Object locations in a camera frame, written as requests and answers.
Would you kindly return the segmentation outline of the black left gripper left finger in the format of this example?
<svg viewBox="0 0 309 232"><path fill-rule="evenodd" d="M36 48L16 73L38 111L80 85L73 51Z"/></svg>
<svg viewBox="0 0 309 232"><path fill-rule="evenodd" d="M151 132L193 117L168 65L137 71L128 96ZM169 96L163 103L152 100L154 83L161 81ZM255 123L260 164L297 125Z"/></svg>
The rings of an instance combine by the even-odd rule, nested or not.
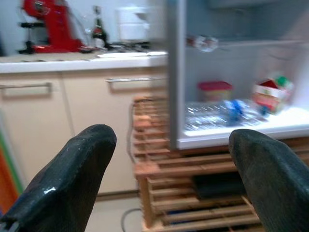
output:
<svg viewBox="0 0 309 232"><path fill-rule="evenodd" d="M0 218L2 232L83 232L117 137L106 124L68 140Z"/></svg>

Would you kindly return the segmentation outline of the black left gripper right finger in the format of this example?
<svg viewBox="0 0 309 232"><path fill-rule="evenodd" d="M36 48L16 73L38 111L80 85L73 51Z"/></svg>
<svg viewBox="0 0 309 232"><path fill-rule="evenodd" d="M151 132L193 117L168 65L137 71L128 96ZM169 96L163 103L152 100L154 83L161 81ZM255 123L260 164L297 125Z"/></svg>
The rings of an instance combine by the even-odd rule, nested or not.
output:
<svg viewBox="0 0 309 232"><path fill-rule="evenodd" d="M238 129L229 151L247 195L267 232L309 230L309 168L285 143Z"/></svg>

